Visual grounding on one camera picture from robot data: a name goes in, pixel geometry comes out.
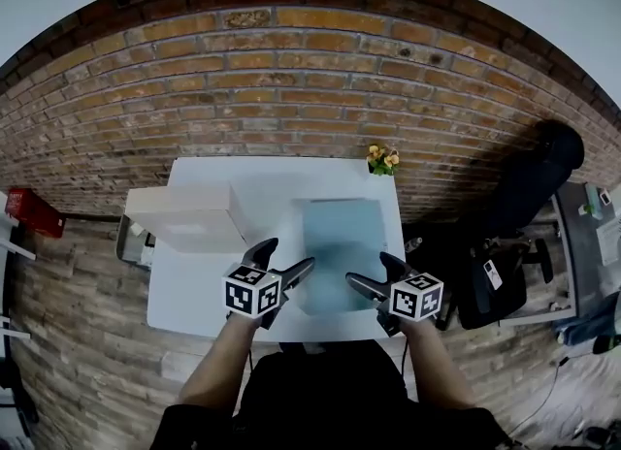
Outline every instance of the person's right arm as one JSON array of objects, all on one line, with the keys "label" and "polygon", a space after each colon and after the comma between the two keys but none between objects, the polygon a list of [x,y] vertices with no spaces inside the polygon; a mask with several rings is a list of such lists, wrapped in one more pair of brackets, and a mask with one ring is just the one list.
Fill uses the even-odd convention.
[{"label": "person's right arm", "polygon": [[434,324],[427,319],[401,321],[401,331],[408,339],[419,400],[439,408],[475,407],[474,392],[448,355]]}]

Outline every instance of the brick wall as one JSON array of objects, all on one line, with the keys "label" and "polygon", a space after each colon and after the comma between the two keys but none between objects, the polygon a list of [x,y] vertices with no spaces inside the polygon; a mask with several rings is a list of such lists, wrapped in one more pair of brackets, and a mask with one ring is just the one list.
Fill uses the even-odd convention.
[{"label": "brick wall", "polygon": [[582,136],[576,180],[619,180],[616,105],[575,63],[475,0],[99,0],[0,70],[0,188],[122,213],[191,155],[363,157],[397,147],[402,217],[493,188],[541,120]]}]

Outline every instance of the paper on desk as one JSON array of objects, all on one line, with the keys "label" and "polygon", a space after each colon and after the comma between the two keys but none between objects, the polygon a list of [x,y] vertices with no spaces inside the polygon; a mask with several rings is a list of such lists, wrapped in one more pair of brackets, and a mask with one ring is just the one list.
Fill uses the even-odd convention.
[{"label": "paper on desk", "polygon": [[301,286],[300,308],[311,315],[373,308],[373,302],[347,284],[345,275],[386,280],[379,261],[379,252],[386,249],[379,202],[308,202],[303,214],[306,254],[315,258],[315,266]]},{"label": "paper on desk", "polygon": [[621,236],[621,219],[614,218],[600,226],[597,231],[602,263],[607,266],[619,260],[618,242]]}]

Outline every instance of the chair backrest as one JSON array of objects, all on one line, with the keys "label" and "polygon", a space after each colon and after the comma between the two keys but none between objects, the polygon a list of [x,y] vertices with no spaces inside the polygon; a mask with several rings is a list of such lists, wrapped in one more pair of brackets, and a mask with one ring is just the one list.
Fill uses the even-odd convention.
[{"label": "chair backrest", "polygon": [[481,235],[494,238],[528,226],[537,212],[582,165],[584,144],[570,126],[541,124],[539,144],[511,155],[505,163],[488,209],[481,215]]}]

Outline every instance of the blue jeans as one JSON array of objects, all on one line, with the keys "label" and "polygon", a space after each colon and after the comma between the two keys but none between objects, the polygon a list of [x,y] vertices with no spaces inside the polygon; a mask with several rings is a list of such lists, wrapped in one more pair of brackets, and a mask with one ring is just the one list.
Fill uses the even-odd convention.
[{"label": "blue jeans", "polygon": [[552,329],[556,333],[564,332],[563,343],[568,346],[578,345],[596,337],[614,337],[614,310],[617,306],[619,292],[608,295],[602,303],[583,317],[570,317],[554,321]]}]

